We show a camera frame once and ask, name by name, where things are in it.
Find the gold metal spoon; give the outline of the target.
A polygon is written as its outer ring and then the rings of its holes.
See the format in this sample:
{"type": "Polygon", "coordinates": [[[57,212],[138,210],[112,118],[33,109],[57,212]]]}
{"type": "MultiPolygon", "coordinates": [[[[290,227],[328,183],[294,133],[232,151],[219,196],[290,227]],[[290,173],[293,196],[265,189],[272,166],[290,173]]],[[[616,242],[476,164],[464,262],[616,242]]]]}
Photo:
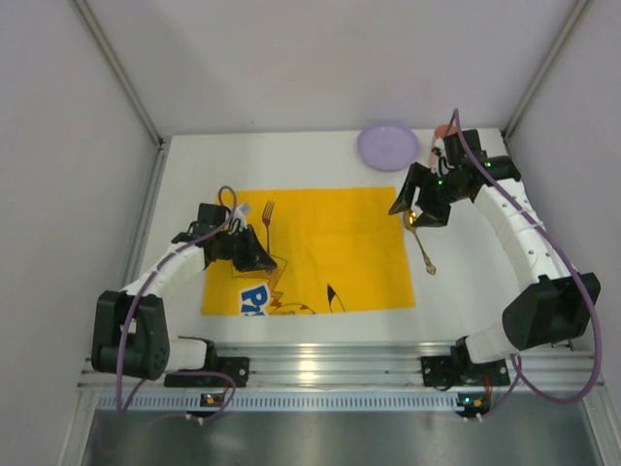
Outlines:
{"type": "Polygon", "coordinates": [[[437,273],[437,268],[434,265],[433,261],[431,260],[429,254],[425,250],[418,236],[417,227],[414,225],[416,220],[417,220],[417,214],[414,211],[408,210],[406,212],[403,212],[402,221],[403,221],[404,227],[406,228],[408,232],[410,232],[413,235],[416,243],[418,244],[419,250],[423,258],[423,262],[425,264],[426,272],[430,276],[435,276],[435,274],[437,273]]]}

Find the purple plastic plate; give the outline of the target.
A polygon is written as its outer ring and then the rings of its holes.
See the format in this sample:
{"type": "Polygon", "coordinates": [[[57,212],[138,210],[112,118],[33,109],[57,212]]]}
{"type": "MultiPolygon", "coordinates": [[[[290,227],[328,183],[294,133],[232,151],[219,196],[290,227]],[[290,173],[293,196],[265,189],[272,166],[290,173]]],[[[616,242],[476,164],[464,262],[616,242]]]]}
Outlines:
{"type": "Polygon", "coordinates": [[[360,132],[356,148],[368,166],[379,171],[396,172],[408,168],[416,160],[420,143],[407,126],[380,122],[360,132]]]}

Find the purple metal fork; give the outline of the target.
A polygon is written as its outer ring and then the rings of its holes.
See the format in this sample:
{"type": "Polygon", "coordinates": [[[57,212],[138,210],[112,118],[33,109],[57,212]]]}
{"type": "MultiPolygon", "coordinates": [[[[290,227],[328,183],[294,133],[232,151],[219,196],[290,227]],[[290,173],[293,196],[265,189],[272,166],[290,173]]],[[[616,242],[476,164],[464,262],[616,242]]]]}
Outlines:
{"type": "Polygon", "coordinates": [[[264,206],[261,221],[266,231],[266,252],[271,254],[271,223],[274,212],[275,202],[268,200],[264,206]]]}

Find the pink plastic cup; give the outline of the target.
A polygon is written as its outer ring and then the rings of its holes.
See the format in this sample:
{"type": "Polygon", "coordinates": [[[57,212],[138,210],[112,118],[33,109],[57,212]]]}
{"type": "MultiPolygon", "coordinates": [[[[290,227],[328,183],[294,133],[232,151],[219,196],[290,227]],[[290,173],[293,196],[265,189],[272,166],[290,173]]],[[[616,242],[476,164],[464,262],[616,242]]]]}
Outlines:
{"type": "Polygon", "coordinates": [[[428,166],[434,168],[438,165],[441,155],[444,151],[443,139],[447,136],[455,134],[457,128],[454,123],[442,124],[434,130],[434,136],[431,144],[431,149],[428,157],[428,166]]]}

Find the yellow cloth placemat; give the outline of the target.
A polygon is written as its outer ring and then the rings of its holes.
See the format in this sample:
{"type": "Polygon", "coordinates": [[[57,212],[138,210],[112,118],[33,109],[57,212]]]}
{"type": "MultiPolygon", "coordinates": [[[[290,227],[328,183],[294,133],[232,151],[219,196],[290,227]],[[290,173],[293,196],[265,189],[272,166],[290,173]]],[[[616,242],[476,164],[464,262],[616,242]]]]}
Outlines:
{"type": "Polygon", "coordinates": [[[228,261],[207,271],[204,316],[313,316],[414,306],[401,221],[388,214],[392,186],[246,190],[236,200],[266,248],[268,200],[273,273],[241,273],[228,261]]]}

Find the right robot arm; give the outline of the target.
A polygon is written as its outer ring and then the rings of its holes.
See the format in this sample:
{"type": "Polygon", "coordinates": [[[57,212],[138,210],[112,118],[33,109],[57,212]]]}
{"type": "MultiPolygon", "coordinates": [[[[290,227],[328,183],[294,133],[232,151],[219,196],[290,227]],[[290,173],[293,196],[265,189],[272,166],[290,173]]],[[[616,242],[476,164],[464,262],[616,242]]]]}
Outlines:
{"type": "Polygon", "coordinates": [[[410,217],[414,229],[448,224],[453,204],[470,200],[500,241],[519,294],[484,330],[451,349],[467,370],[522,350],[584,334],[601,284],[593,273],[574,279],[560,254],[542,236],[544,226],[526,195],[522,175],[507,155],[490,157],[476,130],[434,139],[427,164],[414,162],[389,212],[410,217]]]}

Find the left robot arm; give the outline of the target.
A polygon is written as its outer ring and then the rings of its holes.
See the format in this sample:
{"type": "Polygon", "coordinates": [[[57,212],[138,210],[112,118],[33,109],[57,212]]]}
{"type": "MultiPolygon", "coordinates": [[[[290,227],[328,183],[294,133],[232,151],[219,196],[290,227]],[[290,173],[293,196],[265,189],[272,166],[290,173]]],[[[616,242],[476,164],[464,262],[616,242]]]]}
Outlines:
{"type": "Polygon", "coordinates": [[[207,366],[210,342],[175,335],[175,319],[165,304],[218,260],[239,272],[277,267],[248,223],[249,213],[247,204],[234,210],[200,204],[197,219],[174,237],[153,266],[124,288],[99,296],[90,355],[94,371],[157,380],[207,366]]]}

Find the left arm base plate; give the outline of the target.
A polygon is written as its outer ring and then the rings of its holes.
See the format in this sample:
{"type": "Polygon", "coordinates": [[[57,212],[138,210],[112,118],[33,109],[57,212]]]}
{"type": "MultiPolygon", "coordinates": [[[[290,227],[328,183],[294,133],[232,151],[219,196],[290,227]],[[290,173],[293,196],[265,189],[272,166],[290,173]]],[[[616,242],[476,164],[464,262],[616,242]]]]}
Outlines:
{"type": "Polygon", "coordinates": [[[219,357],[201,370],[183,370],[168,374],[164,385],[170,388],[246,387],[250,359],[240,356],[219,357]]]}

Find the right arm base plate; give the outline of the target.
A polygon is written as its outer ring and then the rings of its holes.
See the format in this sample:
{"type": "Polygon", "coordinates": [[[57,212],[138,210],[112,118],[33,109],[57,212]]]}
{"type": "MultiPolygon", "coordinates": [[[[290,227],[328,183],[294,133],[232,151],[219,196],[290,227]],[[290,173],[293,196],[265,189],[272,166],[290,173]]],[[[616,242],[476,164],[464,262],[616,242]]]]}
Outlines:
{"type": "Polygon", "coordinates": [[[510,377],[503,360],[484,364],[459,366],[450,356],[422,356],[420,358],[423,384],[439,390],[460,386],[509,386],[510,377]]]}

